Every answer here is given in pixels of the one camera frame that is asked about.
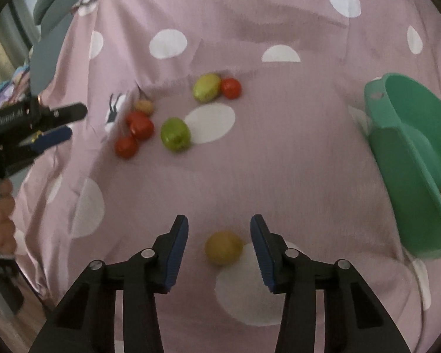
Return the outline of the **person's left hand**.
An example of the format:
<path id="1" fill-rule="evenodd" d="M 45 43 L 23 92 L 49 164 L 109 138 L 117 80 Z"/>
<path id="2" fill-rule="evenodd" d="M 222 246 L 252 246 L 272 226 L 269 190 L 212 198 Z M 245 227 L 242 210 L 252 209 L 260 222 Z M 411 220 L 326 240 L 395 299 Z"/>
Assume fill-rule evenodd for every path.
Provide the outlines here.
<path id="1" fill-rule="evenodd" d="M 14 255 L 17 249 L 16 226 L 11 220 L 16 205 L 12 191 L 11 181 L 3 180 L 0 184 L 0 254 L 3 255 Z"/>

